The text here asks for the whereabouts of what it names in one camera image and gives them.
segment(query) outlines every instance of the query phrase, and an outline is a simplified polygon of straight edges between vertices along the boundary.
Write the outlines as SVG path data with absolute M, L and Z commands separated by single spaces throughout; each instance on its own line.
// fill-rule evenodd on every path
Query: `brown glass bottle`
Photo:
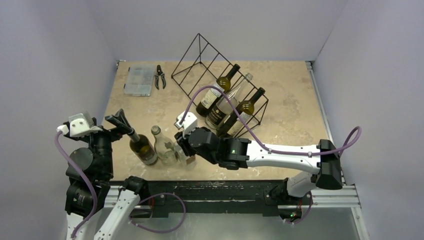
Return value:
M 237 112 L 245 122 L 252 117 L 255 112 L 255 103 L 264 93 L 265 90 L 260 87 L 249 100 L 244 100 L 237 105 Z M 231 138 L 234 137 L 243 126 L 243 123 L 237 118 L 236 113 L 233 111 L 226 121 L 221 126 L 218 126 L 216 135 L 218 137 Z
M 240 66 L 238 64 L 234 64 L 227 75 L 219 77 L 213 86 L 221 89 L 226 94 L 231 88 L 231 79 L 234 77 L 237 71 L 239 71 L 239 69 Z M 216 89 L 210 88 L 202 100 L 197 104 L 196 112 L 200 116 L 206 117 L 220 99 L 221 93 Z
M 149 139 L 142 134 L 137 134 L 135 131 L 128 134 L 131 140 L 129 141 L 129 148 L 135 155 L 147 166 L 155 165 L 158 162 L 158 155 L 150 143 Z

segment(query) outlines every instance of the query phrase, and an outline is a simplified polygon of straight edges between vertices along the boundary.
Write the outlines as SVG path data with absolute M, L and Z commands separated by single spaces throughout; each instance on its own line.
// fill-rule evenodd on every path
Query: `white bottle label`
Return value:
M 212 86 L 219 88 L 221 91 L 224 91 L 224 88 L 218 85 L 218 83 L 214 83 Z M 207 91 L 204 98 L 200 101 L 201 104 L 207 109 L 215 102 L 215 100 L 221 96 L 221 93 L 217 91 L 214 88 L 210 88 L 209 91 Z
M 248 122 L 248 120 L 250 119 L 250 115 L 245 113 L 245 112 L 241 112 L 240 114 L 241 119 L 243 119 L 246 123 Z M 243 123 L 240 121 L 239 118 L 237 118 L 237 121 L 234 123 L 234 125 L 228 130 L 228 134 L 231 136 L 236 135 L 240 129 L 242 129 L 244 127 Z

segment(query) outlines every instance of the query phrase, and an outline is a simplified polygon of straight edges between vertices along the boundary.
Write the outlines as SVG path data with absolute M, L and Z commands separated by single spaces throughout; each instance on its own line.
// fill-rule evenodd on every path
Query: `bottle label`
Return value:
M 251 117 L 249 114 L 245 113 L 245 112 L 241 112 L 240 114 L 241 119 L 243 119 L 246 123 L 249 120 L 249 118 Z M 243 123 L 240 121 L 239 118 L 237 118 L 237 121 L 234 123 L 234 125 L 228 130 L 228 134 L 231 136 L 236 135 L 240 129 L 242 129 L 244 127 Z
M 215 105 L 212 108 L 212 111 L 207 115 L 206 120 L 214 126 L 215 128 L 223 121 L 223 119 L 227 116 L 225 112 L 223 112 L 218 105 Z
M 221 91 L 224 91 L 224 88 L 219 86 L 216 82 L 212 86 L 219 88 Z M 219 96 L 221 96 L 221 93 L 219 91 L 214 88 L 210 88 L 200 102 L 205 108 L 209 109 L 209 107 L 215 102 L 215 100 Z
M 148 146 L 143 146 L 135 155 L 146 165 L 153 165 L 158 160 L 158 155 L 150 144 Z

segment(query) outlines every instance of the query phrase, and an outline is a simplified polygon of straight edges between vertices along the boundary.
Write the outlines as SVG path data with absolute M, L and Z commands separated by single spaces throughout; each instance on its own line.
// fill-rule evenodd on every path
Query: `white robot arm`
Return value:
M 205 127 L 197 127 L 196 116 L 189 112 L 180 124 L 184 112 L 176 118 L 175 126 L 182 131 L 175 135 L 178 144 L 187 156 L 200 155 L 212 164 L 229 170 L 251 167 L 278 167 L 302 171 L 286 179 L 289 196 L 301 198 L 307 192 L 322 188 L 341 189 L 342 173 L 338 153 L 315 155 L 335 149 L 329 140 L 321 140 L 318 145 L 285 146 L 266 144 L 268 150 L 258 142 L 246 138 L 219 138 Z M 297 152 L 304 155 L 279 154 Z

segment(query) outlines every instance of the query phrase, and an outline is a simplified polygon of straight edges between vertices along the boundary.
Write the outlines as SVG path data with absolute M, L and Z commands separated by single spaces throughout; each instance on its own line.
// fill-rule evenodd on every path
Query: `cable connector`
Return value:
M 66 135 L 69 133 L 69 128 L 67 125 L 60 125 L 56 128 L 56 132 L 61 131 L 63 133 L 63 135 Z

